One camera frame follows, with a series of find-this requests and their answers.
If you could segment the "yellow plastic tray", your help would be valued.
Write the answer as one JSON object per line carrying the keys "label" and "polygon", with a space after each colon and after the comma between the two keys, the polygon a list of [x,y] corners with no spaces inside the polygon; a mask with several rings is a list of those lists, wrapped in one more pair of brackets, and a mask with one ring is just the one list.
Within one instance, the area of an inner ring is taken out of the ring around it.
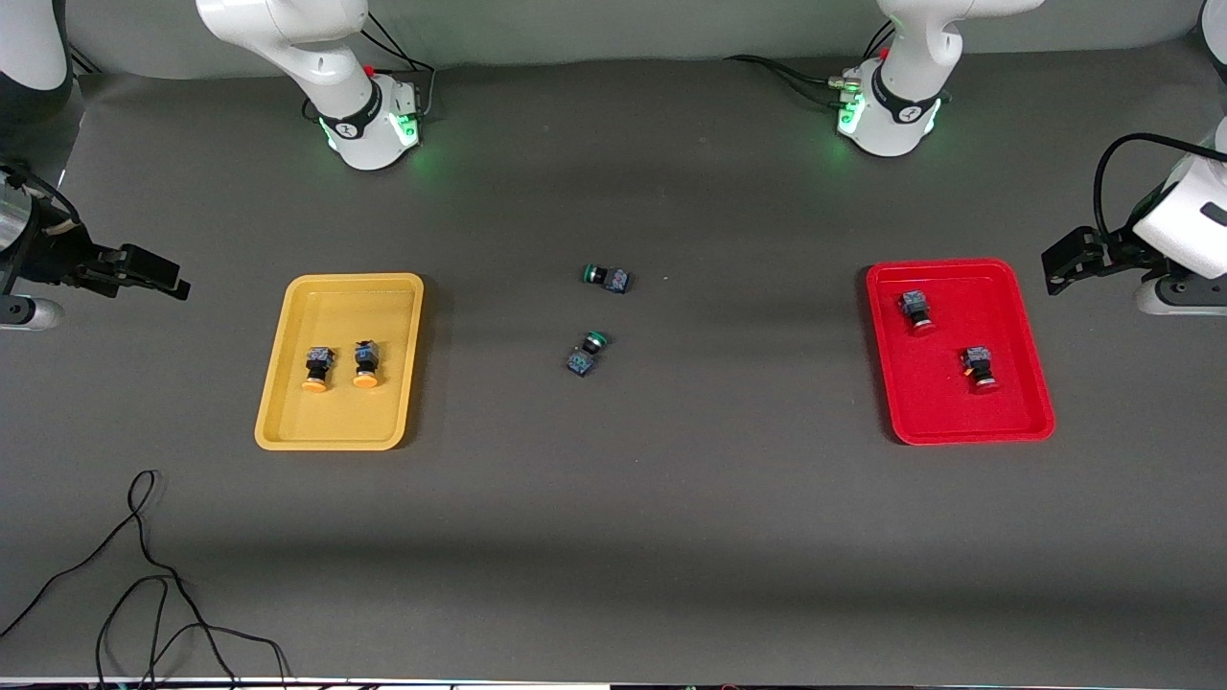
{"label": "yellow plastic tray", "polygon": [[[317,274],[286,289],[256,414],[266,451],[388,451],[410,415],[425,281],[412,273]],[[382,383],[355,387],[355,344],[380,345]],[[310,347],[330,347],[329,389],[301,389]]]}

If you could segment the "dark grey table mat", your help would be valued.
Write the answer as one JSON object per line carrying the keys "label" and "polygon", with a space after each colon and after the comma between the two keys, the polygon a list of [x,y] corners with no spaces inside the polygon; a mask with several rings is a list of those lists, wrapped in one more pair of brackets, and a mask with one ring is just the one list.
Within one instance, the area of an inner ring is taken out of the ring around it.
{"label": "dark grey table mat", "polygon": [[[1191,41],[964,56],[901,160],[733,61],[438,87],[363,174],[288,80],[88,83],[64,192],[193,291],[54,289],[61,327],[0,333],[0,676],[90,676],[133,529],[2,629],[153,469],[155,555],[302,676],[1227,688],[1227,319],[1040,266],[1112,140],[1214,129]],[[1055,432],[903,443],[867,268],[982,258]],[[425,281],[402,441],[260,448],[286,289],[355,273]]]}

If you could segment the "red push button switch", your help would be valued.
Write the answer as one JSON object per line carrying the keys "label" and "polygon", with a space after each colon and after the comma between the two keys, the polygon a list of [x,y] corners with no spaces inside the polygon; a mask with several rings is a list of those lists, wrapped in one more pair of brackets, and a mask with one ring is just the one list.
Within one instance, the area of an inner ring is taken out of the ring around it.
{"label": "red push button switch", "polygon": [[901,313],[908,322],[912,336],[923,336],[937,328],[933,320],[933,306],[923,291],[906,291],[898,298]]}
{"label": "red push button switch", "polygon": [[1000,384],[993,372],[993,354],[987,346],[967,347],[962,351],[962,366],[968,387],[975,394],[995,392]]}

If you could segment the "red plastic tray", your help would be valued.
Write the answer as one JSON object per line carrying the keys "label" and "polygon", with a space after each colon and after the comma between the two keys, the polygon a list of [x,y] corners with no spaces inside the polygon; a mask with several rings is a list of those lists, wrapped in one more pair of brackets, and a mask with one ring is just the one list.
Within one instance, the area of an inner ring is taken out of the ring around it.
{"label": "red plastic tray", "polygon": [[[1025,296],[999,259],[883,262],[867,268],[872,340],[894,436],[912,446],[1038,442],[1056,420]],[[898,298],[923,291],[934,331],[912,336]],[[969,390],[962,351],[987,346],[1000,387]]]}

